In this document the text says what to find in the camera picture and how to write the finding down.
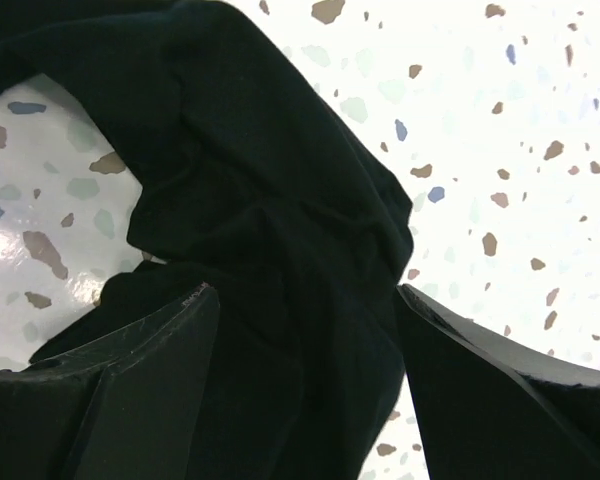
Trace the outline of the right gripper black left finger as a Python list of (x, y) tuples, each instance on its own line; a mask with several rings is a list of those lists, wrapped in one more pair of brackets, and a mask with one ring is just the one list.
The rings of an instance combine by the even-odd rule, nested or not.
[(218, 320), (202, 285), (26, 370), (0, 370), (0, 479), (184, 478)]

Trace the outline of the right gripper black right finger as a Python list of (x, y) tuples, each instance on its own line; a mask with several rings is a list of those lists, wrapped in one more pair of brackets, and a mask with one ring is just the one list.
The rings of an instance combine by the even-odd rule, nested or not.
[(432, 479), (600, 479), (600, 371), (537, 352), (423, 292), (397, 325)]

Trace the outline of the black t shirt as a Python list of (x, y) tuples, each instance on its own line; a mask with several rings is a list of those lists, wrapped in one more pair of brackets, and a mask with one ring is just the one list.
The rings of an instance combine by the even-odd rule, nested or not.
[(36, 74), (140, 182), (127, 240), (150, 259), (29, 367), (207, 285), (219, 320), (182, 479), (356, 478), (404, 375), (396, 177), (221, 1), (0, 1), (0, 94)]

